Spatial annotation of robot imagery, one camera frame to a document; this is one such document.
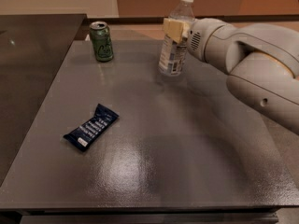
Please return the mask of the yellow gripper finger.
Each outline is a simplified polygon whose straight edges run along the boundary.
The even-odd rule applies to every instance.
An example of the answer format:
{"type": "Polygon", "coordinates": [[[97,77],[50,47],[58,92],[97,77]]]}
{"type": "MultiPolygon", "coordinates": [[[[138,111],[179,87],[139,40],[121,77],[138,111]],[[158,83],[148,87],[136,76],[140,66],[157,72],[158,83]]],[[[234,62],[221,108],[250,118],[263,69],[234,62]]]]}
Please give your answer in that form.
{"type": "Polygon", "coordinates": [[[188,21],[164,18],[164,34],[176,43],[180,43],[188,39],[190,27],[191,25],[188,21]]]}

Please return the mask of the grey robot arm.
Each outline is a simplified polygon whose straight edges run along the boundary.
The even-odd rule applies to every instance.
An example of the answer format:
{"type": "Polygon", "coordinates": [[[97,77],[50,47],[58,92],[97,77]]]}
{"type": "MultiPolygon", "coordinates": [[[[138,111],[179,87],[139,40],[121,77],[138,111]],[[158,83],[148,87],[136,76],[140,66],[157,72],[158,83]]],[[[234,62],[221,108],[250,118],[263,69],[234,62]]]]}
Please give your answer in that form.
{"type": "Polygon", "coordinates": [[[210,18],[164,19],[164,32],[226,74],[234,97],[299,134],[299,32],[267,23],[237,28],[210,18]]]}

